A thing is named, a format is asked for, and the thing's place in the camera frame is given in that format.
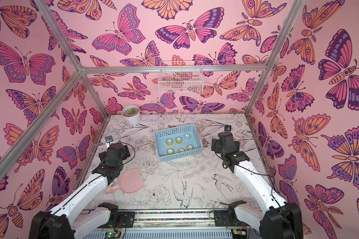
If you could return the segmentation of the light blue plastic storage basket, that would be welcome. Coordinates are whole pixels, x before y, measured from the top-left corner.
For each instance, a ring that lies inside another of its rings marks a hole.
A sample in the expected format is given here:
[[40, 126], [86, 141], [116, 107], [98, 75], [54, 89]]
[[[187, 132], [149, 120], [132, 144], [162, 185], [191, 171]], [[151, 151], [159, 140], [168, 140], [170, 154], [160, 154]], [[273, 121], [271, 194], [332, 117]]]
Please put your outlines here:
[[153, 137], [156, 155], [162, 162], [197, 155], [203, 148], [194, 124], [157, 130]]

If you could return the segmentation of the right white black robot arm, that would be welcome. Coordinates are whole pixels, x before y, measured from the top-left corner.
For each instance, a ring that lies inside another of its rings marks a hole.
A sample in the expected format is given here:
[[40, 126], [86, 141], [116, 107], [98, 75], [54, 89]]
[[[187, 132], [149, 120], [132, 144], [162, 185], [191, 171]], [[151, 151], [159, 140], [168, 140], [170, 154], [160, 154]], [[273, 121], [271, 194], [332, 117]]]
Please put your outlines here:
[[222, 160], [225, 169], [229, 169], [249, 189], [259, 205], [252, 209], [245, 201], [228, 204], [224, 211], [214, 212], [216, 224], [225, 221], [226, 226], [244, 224], [256, 230], [263, 239], [302, 239], [302, 212], [296, 203], [289, 203], [274, 189], [274, 183], [268, 183], [264, 173], [259, 173], [245, 152], [239, 149], [239, 143], [228, 131], [220, 132], [212, 140], [211, 150]]

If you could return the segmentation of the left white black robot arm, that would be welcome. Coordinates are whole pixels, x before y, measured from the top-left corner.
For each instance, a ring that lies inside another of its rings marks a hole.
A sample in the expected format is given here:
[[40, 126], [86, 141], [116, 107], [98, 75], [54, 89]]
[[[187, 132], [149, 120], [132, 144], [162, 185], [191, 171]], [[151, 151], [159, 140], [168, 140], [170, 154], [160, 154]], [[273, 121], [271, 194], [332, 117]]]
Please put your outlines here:
[[49, 211], [40, 211], [33, 217], [29, 238], [81, 239], [99, 227], [118, 227], [118, 206], [111, 203], [101, 203], [81, 219], [78, 216], [93, 198], [120, 176], [128, 157], [128, 146], [120, 142], [100, 153], [100, 164], [78, 189]]

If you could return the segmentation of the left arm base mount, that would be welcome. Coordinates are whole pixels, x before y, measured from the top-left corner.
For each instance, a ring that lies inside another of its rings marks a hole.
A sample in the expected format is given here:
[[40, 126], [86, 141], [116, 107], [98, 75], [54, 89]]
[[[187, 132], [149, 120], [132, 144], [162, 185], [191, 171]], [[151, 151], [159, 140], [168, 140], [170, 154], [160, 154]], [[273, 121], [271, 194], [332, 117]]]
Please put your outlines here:
[[90, 213], [94, 216], [92, 222], [97, 228], [132, 228], [136, 212], [120, 211], [119, 207], [111, 203], [101, 203]]

